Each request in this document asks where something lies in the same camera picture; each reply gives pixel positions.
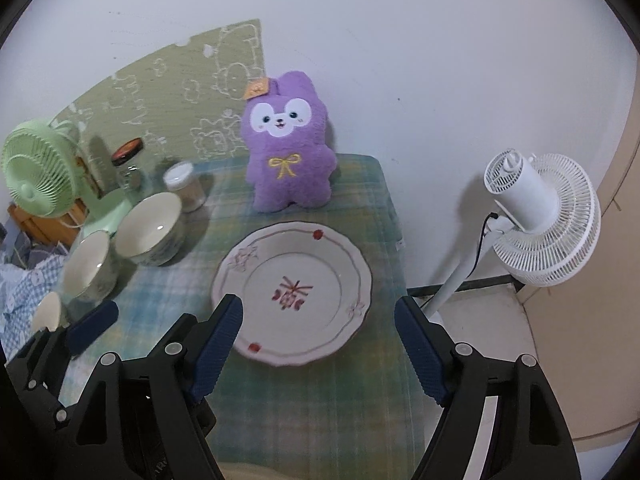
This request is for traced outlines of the floral ceramic bowl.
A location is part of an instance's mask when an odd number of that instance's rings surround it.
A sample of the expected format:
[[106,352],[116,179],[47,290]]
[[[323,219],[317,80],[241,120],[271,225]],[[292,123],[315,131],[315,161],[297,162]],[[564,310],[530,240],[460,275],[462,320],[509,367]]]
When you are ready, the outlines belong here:
[[114,237],[120,258],[138,266],[162,266],[178,254],[186,239],[180,197],[171,192],[151,195],[122,219]]
[[60,295],[57,292],[48,292],[35,310],[32,324],[30,324],[30,332],[33,335],[40,330],[48,330],[53,333],[58,328],[66,326],[67,320]]
[[62,296],[67,301],[99,304],[114,289],[118,272],[110,234],[93,232],[79,243],[64,264]]

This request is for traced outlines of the red pattern white plate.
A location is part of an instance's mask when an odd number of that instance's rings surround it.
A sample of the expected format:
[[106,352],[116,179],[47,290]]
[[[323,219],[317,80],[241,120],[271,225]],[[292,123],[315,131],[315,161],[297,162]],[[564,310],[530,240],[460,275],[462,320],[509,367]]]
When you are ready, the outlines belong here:
[[358,332],[372,273],[347,236],[319,223],[282,222],[250,233],[221,260],[212,304],[226,295],[243,305],[236,352],[274,367],[302,366]]

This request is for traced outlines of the blue checkered bedding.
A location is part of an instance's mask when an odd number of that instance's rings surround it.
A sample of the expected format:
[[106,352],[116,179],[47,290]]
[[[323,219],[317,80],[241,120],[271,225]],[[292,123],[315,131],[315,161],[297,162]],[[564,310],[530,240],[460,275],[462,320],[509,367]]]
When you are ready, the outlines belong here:
[[9,360],[29,340],[38,304],[58,284],[68,250],[34,246],[1,227],[1,347]]

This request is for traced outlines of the wooden bed headboard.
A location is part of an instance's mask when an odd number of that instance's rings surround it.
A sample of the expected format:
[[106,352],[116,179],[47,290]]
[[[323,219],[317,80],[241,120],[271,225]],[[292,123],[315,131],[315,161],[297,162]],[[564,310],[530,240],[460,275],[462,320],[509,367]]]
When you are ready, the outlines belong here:
[[70,248],[87,217],[87,207],[81,200],[76,200],[72,208],[60,218],[37,217],[15,204],[9,204],[8,213],[20,230],[34,242],[45,245],[61,243]]

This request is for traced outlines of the beige door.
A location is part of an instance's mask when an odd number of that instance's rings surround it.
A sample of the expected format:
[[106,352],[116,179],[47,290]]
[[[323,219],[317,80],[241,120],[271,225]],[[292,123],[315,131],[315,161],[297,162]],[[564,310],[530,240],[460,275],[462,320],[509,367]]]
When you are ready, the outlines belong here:
[[599,195],[601,233],[569,281],[521,294],[578,450],[623,441],[639,420],[639,137],[618,144]]

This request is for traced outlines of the green desk fan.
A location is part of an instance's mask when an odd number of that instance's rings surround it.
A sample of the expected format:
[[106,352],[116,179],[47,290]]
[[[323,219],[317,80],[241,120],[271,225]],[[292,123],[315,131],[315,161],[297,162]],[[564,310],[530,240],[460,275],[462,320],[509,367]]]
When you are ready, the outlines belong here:
[[120,188],[104,195],[96,192],[80,161],[79,129],[68,120],[56,125],[23,122],[6,137],[1,152],[6,186],[17,206],[36,217],[61,218],[81,202],[87,215],[79,234],[113,235],[132,203]]

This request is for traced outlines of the glass jar black lid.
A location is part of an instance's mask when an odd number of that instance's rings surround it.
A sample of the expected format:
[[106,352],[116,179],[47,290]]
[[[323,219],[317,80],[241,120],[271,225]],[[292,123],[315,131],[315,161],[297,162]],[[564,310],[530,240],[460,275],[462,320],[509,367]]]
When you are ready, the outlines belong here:
[[143,150],[143,140],[134,138],[122,144],[111,156],[117,183],[124,191],[135,196],[141,196],[144,189],[144,172],[139,160]]

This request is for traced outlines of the cotton swab container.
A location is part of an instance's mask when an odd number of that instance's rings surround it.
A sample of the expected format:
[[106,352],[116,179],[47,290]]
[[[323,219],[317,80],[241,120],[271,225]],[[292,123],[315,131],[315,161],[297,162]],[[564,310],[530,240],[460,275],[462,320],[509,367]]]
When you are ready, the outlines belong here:
[[196,211],[204,205],[206,196],[192,162],[172,165],[164,172],[163,180],[168,191],[180,197],[184,212]]

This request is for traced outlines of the white standing fan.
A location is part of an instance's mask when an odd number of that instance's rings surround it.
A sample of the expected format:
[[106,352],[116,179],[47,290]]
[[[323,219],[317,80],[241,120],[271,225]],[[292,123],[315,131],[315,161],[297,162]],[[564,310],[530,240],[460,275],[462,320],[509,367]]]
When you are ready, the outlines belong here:
[[431,321],[438,310],[493,252],[519,282],[546,288],[570,280],[586,265],[601,231],[601,208],[586,170],[562,154],[525,156],[511,148],[484,171],[484,187],[497,211],[483,221],[478,241],[448,280],[424,304]]

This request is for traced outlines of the purple plush bunny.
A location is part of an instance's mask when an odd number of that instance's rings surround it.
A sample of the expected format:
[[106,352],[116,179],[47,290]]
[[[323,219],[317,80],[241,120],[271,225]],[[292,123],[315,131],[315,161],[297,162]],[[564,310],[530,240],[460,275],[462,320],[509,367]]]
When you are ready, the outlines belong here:
[[254,209],[329,203],[337,157],[326,142],[328,110],[310,77],[292,70],[259,79],[245,101],[240,133],[250,152],[246,180],[254,188]]

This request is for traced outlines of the green cartoon wall mat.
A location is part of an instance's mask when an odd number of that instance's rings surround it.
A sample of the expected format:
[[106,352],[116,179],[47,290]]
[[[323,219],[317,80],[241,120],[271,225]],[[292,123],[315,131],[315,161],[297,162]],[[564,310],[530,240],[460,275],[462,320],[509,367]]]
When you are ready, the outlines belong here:
[[52,122],[73,122],[82,156],[104,192],[116,188],[111,156],[139,138],[142,167],[245,157],[247,85],[265,73],[262,24],[218,27],[140,58],[78,96]]

